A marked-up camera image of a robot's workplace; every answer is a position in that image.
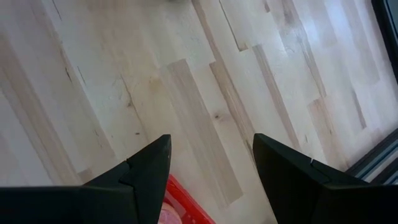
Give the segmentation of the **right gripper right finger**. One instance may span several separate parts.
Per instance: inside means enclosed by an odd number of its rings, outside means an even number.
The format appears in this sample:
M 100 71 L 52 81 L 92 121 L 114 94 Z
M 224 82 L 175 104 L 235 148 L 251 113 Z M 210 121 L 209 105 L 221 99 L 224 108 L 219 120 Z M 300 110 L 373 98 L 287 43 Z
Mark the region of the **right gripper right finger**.
M 367 184 L 265 134 L 254 135 L 253 154 L 278 224 L 313 224 L 317 202 L 327 184 Z

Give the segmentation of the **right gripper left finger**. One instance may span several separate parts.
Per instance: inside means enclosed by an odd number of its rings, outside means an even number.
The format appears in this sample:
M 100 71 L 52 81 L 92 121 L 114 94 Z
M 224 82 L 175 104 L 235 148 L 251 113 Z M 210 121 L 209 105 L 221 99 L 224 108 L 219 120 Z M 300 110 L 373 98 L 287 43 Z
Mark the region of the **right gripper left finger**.
M 171 135 L 164 134 L 87 182 L 84 222 L 156 224 L 169 178 L 171 152 Z

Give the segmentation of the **pink toy donut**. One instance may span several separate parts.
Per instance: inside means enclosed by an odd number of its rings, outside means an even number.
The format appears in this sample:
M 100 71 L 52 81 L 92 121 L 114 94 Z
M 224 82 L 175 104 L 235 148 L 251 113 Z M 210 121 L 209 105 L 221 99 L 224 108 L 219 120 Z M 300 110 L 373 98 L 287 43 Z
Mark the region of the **pink toy donut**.
M 182 224 L 182 220 L 177 211 L 171 205 L 163 202 L 158 224 Z

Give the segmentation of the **red plastic basket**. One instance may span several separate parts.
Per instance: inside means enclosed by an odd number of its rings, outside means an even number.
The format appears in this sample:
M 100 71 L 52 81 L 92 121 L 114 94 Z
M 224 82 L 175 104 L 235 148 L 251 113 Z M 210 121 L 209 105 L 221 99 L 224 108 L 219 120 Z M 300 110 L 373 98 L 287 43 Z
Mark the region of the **red plastic basket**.
M 163 202 L 168 203 L 177 211 L 182 224 L 215 224 L 215 221 L 172 175 L 169 175 L 167 180 Z

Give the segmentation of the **black aluminium table frame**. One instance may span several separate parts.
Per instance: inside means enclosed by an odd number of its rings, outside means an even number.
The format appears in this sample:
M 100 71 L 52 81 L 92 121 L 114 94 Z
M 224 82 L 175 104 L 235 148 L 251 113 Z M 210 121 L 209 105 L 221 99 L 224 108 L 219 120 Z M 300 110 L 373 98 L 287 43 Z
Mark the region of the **black aluminium table frame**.
M 371 0 L 390 65 L 398 84 L 398 0 Z M 398 128 L 352 165 L 346 173 L 370 184 L 398 185 Z

